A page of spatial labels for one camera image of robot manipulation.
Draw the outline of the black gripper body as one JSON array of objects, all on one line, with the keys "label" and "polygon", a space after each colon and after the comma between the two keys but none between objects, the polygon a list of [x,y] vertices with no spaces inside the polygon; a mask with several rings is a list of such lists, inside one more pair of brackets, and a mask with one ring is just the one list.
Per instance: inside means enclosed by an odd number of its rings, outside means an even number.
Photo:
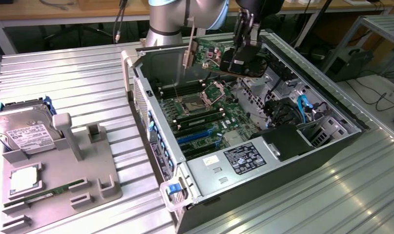
[{"label": "black gripper body", "polygon": [[284,0],[235,0],[235,2],[255,18],[264,18],[280,11]]}]

